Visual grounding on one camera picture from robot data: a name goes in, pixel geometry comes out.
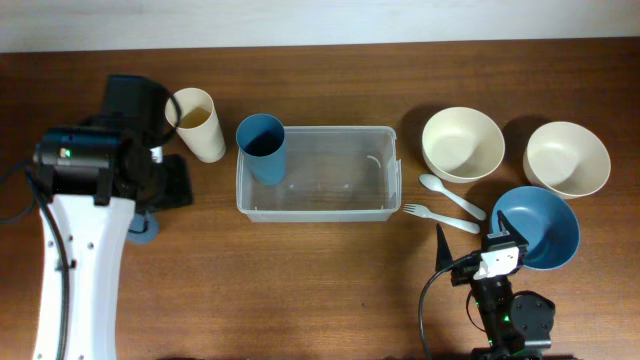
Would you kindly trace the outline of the cream cup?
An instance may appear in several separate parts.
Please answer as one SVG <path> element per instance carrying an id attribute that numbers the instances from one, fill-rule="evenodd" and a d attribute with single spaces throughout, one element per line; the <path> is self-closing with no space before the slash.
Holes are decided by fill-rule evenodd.
<path id="1" fill-rule="evenodd" d="M 181 117 L 178 118 L 171 100 L 165 105 L 165 117 L 173 127 L 180 122 L 177 133 L 191 152 L 204 163 L 219 161 L 226 145 L 213 99 L 199 88 L 185 88 L 173 94 Z"/>

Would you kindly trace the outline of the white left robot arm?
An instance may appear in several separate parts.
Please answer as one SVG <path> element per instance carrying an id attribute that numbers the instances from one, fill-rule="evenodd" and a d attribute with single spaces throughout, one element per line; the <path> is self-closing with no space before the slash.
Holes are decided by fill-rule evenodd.
<path id="1" fill-rule="evenodd" d="M 34 358 L 115 358 L 124 245 L 151 242 L 155 212 L 193 202 L 185 160 L 161 151 L 176 133 L 165 127 L 167 108 L 181 110 L 163 85 L 111 75 L 97 114 L 49 129 L 36 145 L 27 180 L 44 266 Z"/>

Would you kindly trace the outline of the blue cup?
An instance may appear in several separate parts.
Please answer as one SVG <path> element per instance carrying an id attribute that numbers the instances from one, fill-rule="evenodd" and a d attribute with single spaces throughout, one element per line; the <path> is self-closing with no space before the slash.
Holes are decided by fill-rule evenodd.
<path id="1" fill-rule="evenodd" d="M 137 245 L 151 243 L 159 232 L 157 218 L 150 212 L 137 213 L 129 226 L 126 239 Z"/>
<path id="2" fill-rule="evenodd" d="M 236 142 L 248 161 L 254 178 L 263 185 L 276 185 L 286 175 L 286 133 L 271 114 L 253 114 L 236 131 Z"/>

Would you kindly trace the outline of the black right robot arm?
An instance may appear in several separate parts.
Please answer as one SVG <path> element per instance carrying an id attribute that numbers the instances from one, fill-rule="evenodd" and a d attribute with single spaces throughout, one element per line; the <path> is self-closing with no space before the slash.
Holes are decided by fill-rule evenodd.
<path id="1" fill-rule="evenodd" d="M 498 213 L 499 230 L 481 248 L 452 258 L 444 232 L 437 230 L 435 270 L 451 274 L 453 286 L 468 285 L 489 346 L 475 348 L 473 359 L 540 359 L 551 347 L 555 304 L 533 291 L 515 292 L 509 277 L 524 265 L 529 242 Z"/>

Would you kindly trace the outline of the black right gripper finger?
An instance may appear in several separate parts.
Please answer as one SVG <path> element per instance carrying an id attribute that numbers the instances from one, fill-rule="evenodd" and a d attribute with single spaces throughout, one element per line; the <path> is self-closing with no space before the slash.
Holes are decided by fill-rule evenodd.
<path id="1" fill-rule="evenodd" d="M 502 210 L 497 211 L 498 226 L 501 232 L 508 232 L 509 238 L 517 246 L 527 246 L 528 241 L 520 234 L 519 231 L 509 222 Z"/>
<path id="2" fill-rule="evenodd" d="M 440 224 L 436 225 L 437 253 L 435 271 L 440 272 L 453 264 L 453 258 L 446 240 L 446 236 Z"/>

